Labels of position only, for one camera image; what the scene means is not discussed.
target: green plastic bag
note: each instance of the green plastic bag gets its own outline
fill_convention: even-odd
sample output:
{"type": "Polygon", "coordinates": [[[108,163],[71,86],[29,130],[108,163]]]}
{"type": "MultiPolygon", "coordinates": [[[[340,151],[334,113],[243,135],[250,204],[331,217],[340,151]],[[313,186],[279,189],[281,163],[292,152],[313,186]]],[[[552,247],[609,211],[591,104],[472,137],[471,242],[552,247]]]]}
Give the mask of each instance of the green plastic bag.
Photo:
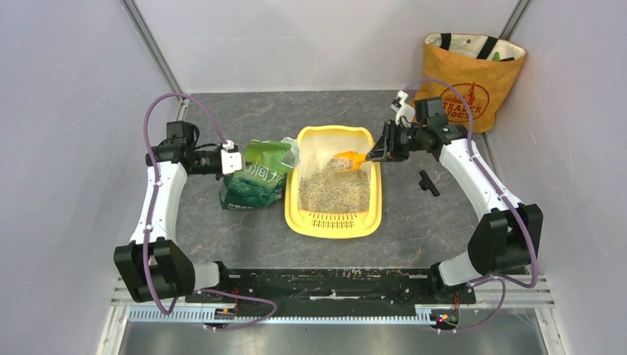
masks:
{"type": "Polygon", "coordinates": [[[220,189],[223,209],[261,209],[283,197],[288,172],[298,164],[298,143],[252,140],[246,147],[245,170],[225,176],[220,189]]]}

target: trader joe's logo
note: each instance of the trader joe's logo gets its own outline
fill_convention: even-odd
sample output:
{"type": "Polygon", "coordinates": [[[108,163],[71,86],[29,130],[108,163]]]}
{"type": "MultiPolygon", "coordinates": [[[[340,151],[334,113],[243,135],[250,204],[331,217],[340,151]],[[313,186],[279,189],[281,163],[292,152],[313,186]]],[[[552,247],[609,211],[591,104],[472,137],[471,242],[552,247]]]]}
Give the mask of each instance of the trader joe's logo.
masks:
{"type": "MultiPolygon", "coordinates": [[[[486,108],[489,103],[489,94],[483,86],[476,83],[465,83],[456,84],[453,85],[453,87],[464,96],[466,102],[470,105],[472,116],[475,119],[480,118],[481,115],[486,112],[486,108]]],[[[457,95],[455,95],[455,93],[450,91],[450,89],[446,89],[440,94],[440,96],[444,102],[444,111],[447,113],[449,122],[456,124],[468,122],[466,107],[464,107],[464,104],[457,97],[457,95]]]]}

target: yellow litter box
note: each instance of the yellow litter box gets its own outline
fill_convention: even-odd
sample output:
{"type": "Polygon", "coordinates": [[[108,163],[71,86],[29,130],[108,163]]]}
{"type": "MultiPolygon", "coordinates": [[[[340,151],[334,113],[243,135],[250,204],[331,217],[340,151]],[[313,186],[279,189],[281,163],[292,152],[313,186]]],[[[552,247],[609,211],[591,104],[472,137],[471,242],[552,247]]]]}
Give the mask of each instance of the yellow litter box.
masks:
{"type": "Polygon", "coordinates": [[[368,152],[374,140],[367,129],[346,126],[305,127],[297,138],[300,164],[288,176],[285,190],[285,220],[296,233],[311,237],[347,239],[365,237],[381,224],[382,191],[379,163],[365,162],[361,170],[368,175],[370,203],[366,212],[319,213],[299,208],[299,179],[307,177],[335,154],[354,150],[368,152]]]}

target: gray wall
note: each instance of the gray wall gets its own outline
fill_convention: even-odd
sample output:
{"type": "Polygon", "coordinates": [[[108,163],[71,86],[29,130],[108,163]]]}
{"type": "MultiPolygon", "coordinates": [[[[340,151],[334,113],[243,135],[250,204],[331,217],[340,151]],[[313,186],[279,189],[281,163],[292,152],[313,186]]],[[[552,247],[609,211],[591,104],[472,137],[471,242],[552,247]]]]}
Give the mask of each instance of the gray wall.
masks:
{"type": "Polygon", "coordinates": [[[3,1],[0,38],[0,354],[93,354],[168,87],[116,0],[3,1]]]}
{"type": "Polygon", "coordinates": [[[430,32],[497,36],[516,0],[137,0],[189,92],[400,89],[430,32]]]}
{"type": "Polygon", "coordinates": [[[489,134],[504,182],[544,211],[540,267],[573,354],[625,352],[626,12],[534,1],[512,39],[528,61],[489,134]]]}

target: black bag strap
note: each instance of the black bag strap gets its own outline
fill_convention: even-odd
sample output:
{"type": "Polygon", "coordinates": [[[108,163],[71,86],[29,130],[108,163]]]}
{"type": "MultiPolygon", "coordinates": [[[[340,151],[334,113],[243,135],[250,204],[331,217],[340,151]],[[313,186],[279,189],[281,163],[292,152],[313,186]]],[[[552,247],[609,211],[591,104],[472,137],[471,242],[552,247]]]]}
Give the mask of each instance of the black bag strap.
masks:
{"type": "Polygon", "coordinates": [[[443,50],[449,50],[451,34],[450,33],[440,33],[440,36],[442,37],[442,44],[440,44],[440,48],[443,49],[443,50]]]}
{"type": "Polygon", "coordinates": [[[477,54],[477,59],[488,59],[488,56],[494,49],[496,42],[498,42],[498,38],[488,37],[484,47],[481,48],[481,51],[477,54]]]}

